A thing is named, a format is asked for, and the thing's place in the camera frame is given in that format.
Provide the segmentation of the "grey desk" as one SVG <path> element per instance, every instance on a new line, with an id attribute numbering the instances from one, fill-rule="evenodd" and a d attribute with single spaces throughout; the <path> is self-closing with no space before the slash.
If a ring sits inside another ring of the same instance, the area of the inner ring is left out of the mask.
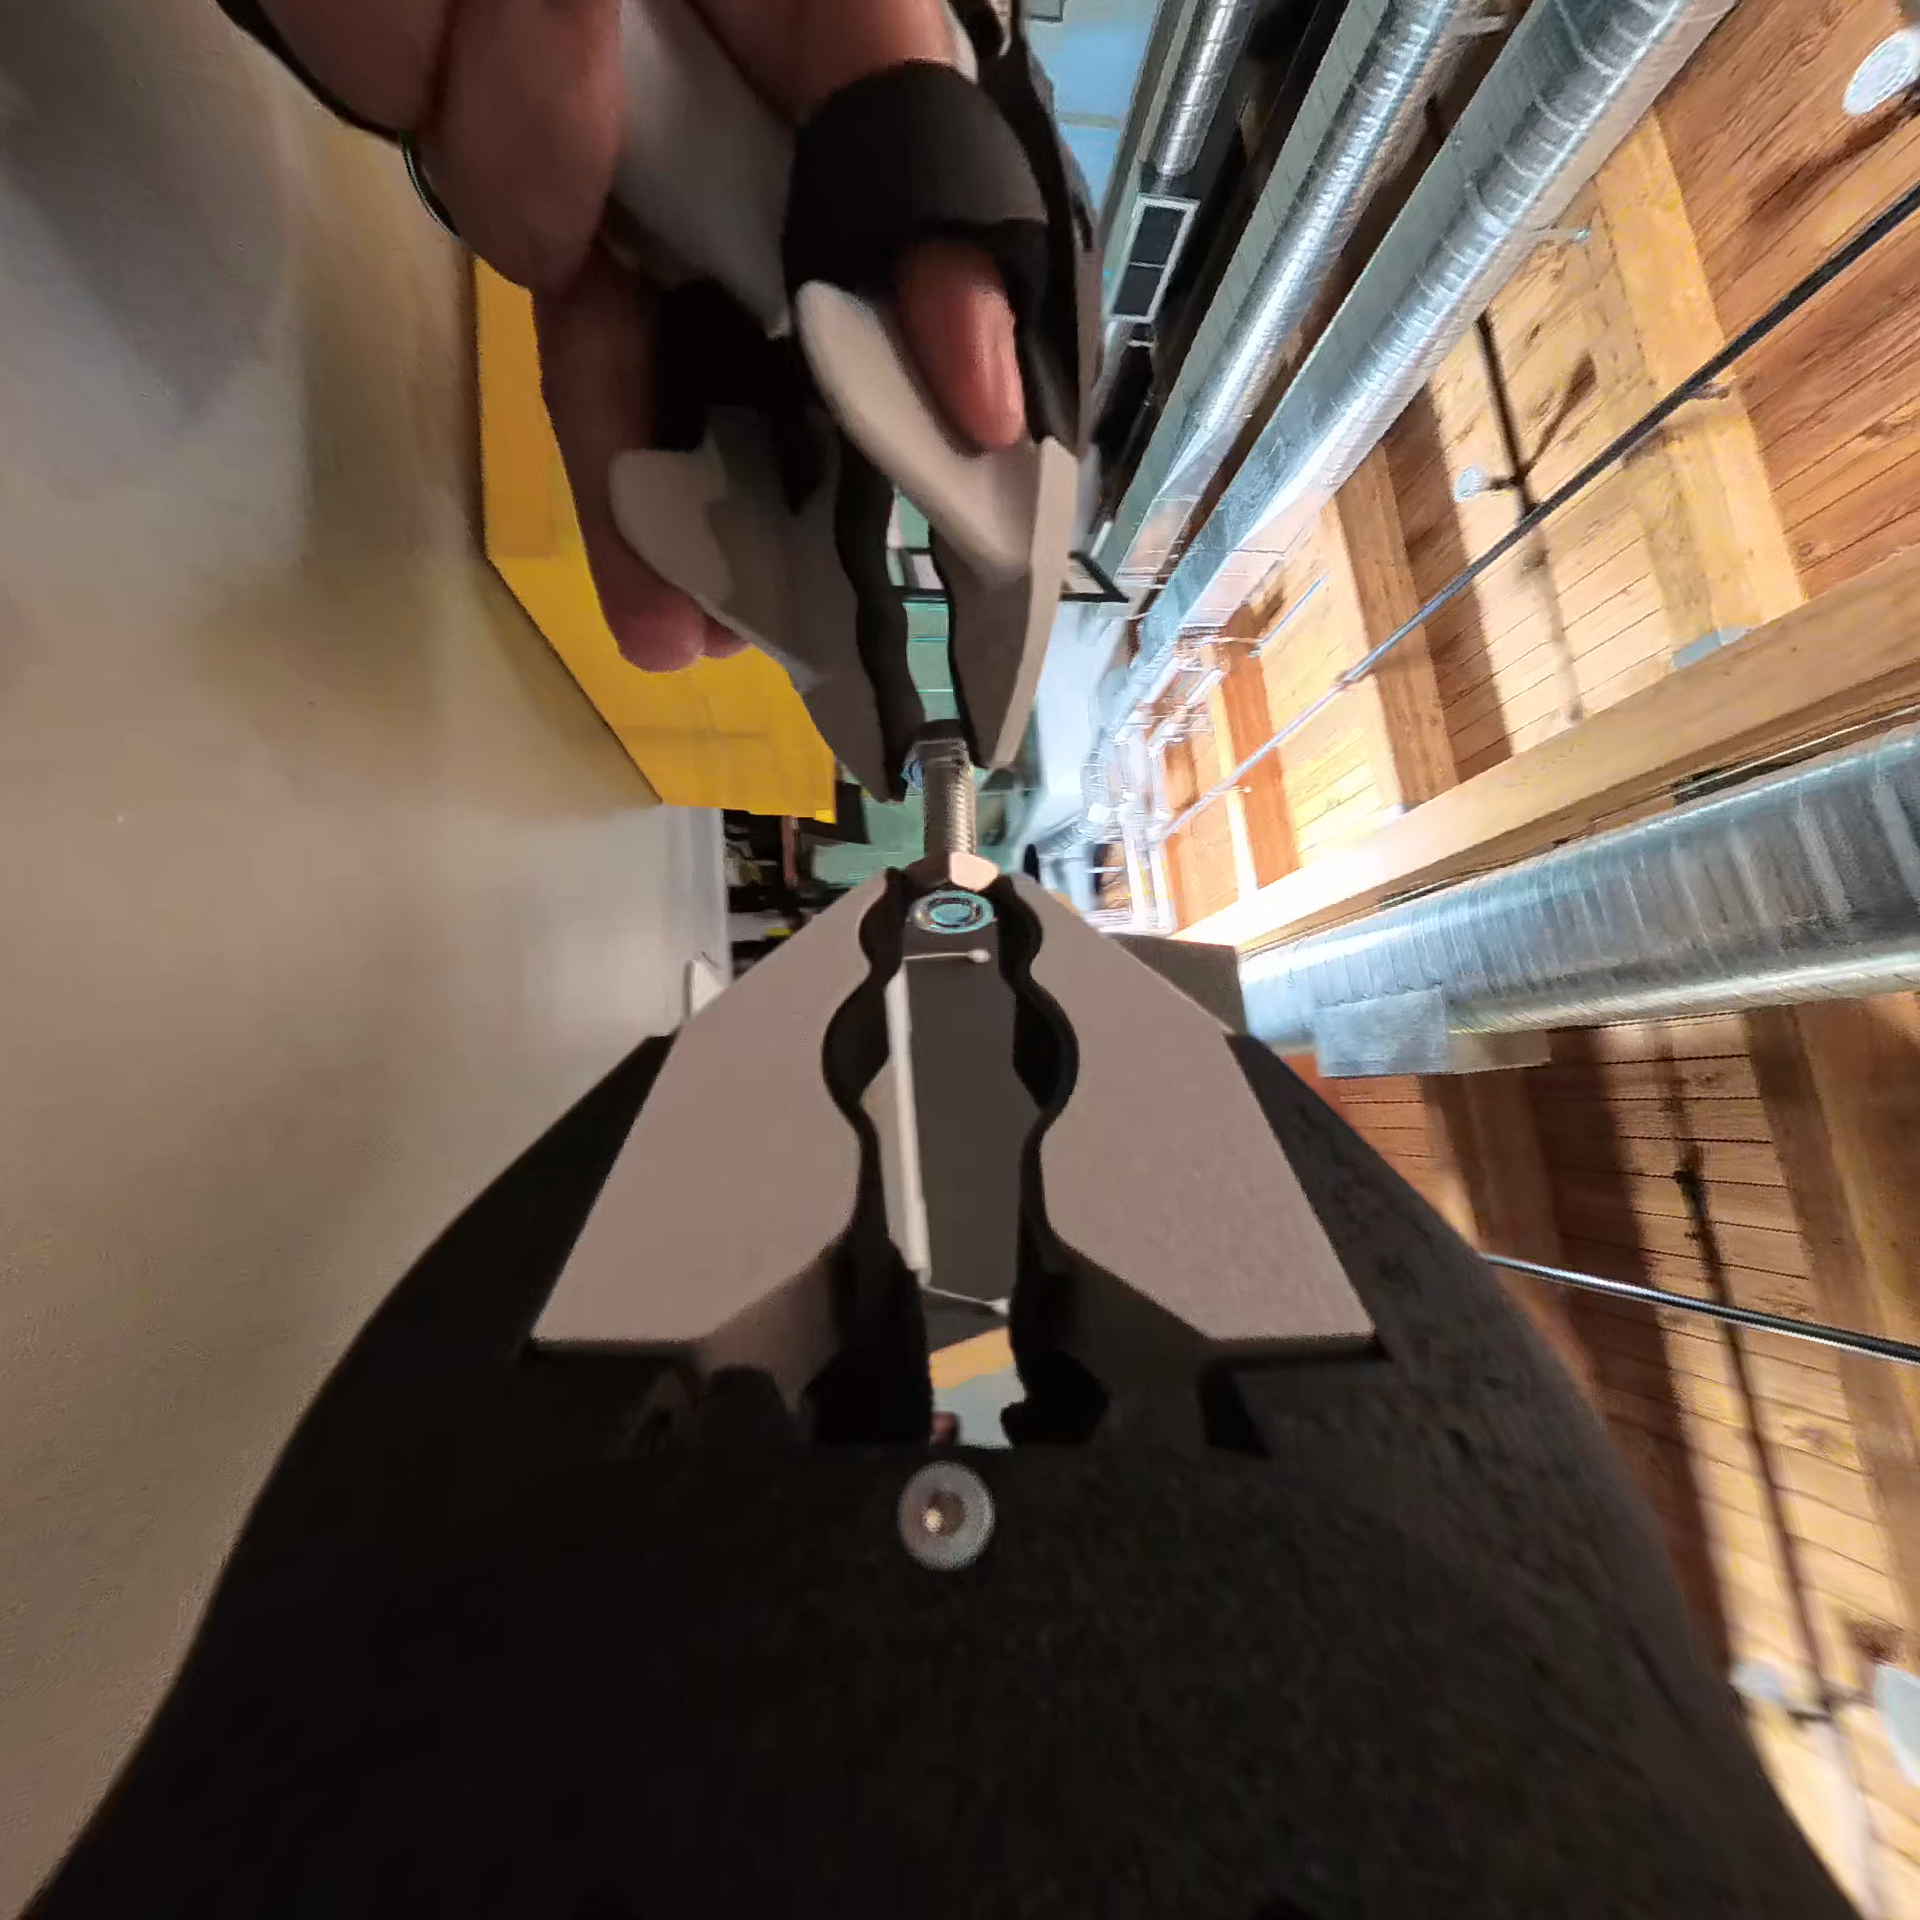
<path id="1" fill-rule="evenodd" d="M 216 6 L 3 6 L 16 1915 L 308 1401 L 717 959 L 479 543 L 473 291 Z"/>

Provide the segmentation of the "person's left hand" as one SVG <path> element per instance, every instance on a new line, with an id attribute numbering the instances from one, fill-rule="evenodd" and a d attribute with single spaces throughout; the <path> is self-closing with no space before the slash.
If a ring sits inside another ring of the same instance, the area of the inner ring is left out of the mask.
<path id="1" fill-rule="evenodd" d="M 325 107 L 412 140 L 445 224 L 529 291 L 554 425 L 599 608 L 642 672 L 732 656 L 743 640 L 663 584 L 609 505 L 618 454 L 655 440 L 655 321 L 667 265 L 609 247 L 604 215 L 627 90 L 615 2 L 216 6 Z M 743 78 L 788 124 L 840 87 L 953 52 L 945 6 L 692 6 Z M 1013 307 L 987 254 L 933 243 L 895 278 L 903 344 L 952 427 L 976 449 L 1025 438 Z"/>

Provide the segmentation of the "steel hex bolt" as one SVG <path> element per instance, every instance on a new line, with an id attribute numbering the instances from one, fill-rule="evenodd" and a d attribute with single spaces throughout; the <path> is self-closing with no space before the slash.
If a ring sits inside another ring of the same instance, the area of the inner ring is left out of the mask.
<path id="1" fill-rule="evenodd" d="M 911 868 L 916 882 L 985 891 L 1000 868 L 979 851 L 976 768 L 957 721 L 922 728 L 903 756 L 903 780 L 920 794 L 924 852 Z"/>

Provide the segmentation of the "steel hex nut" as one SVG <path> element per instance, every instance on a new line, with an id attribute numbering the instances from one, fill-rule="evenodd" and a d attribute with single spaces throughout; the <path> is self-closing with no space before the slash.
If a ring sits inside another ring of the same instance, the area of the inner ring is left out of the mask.
<path id="1" fill-rule="evenodd" d="M 947 943 L 971 943 L 996 921 L 1002 872 L 979 852 L 924 856 L 884 873 L 881 924 Z"/>

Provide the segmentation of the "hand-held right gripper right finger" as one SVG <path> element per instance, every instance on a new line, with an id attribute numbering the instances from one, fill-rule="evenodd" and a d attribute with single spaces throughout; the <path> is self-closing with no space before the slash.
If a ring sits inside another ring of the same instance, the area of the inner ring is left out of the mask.
<path id="1" fill-rule="evenodd" d="M 1356 1351 L 1376 1324 L 1232 1054 L 1232 1032 L 1028 879 L 1028 979 L 1072 1044 L 1040 1137 L 1043 1215 L 1089 1259 L 1228 1353 Z"/>

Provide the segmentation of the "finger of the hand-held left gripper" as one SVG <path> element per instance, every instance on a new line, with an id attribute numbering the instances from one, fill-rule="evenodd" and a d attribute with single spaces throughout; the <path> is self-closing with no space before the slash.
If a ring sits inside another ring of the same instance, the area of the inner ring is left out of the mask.
<path id="1" fill-rule="evenodd" d="M 733 638 L 773 659 L 836 762 L 877 801 L 905 794 L 922 697 L 884 563 L 895 488 L 832 442 L 791 508 L 769 442 L 629 449 L 609 472 L 629 548 Z"/>
<path id="2" fill-rule="evenodd" d="M 876 304 L 808 281 L 791 310 L 825 427 L 823 504 L 808 508 L 795 546 L 808 584 L 795 587 L 791 655 L 808 713 L 855 776 L 898 776 L 927 726 L 889 570 L 889 521 L 905 500 L 927 520 L 947 594 L 962 738 L 976 763 L 1003 766 L 1065 587 L 1076 454 L 1039 401 L 1039 438 L 967 451 Z"/>

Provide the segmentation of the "silver ventilation duct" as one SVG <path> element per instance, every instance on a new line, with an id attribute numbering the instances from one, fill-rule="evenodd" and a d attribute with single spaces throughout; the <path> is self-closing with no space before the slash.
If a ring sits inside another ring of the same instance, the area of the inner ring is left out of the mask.
<path id="1" fill-rule="evenodd" d="M 1220 625 L 1378 446 L 1523 258 L 1730 12 L 1728 2 L 1541 2 L 1359 275 L 1179 566 L 1144 650 Z"/>
<path id="2" fill-rule="evenodd" d="M 1913 728 L 1239 969 L 1247 1032 L 1348 1080 L 1541 1065 L 1564 1030 L 1916 986 Z"/>

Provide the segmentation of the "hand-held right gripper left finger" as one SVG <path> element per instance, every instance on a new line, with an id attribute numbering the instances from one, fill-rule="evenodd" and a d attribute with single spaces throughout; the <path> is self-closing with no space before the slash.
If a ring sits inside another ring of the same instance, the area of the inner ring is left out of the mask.
<path id="1" fill-rule="evenodd" d="M 533 1331 L 554 1353 L 924 1343 L 867 1094 L 905 879 L 867 881 L 673 1038 Z"/>

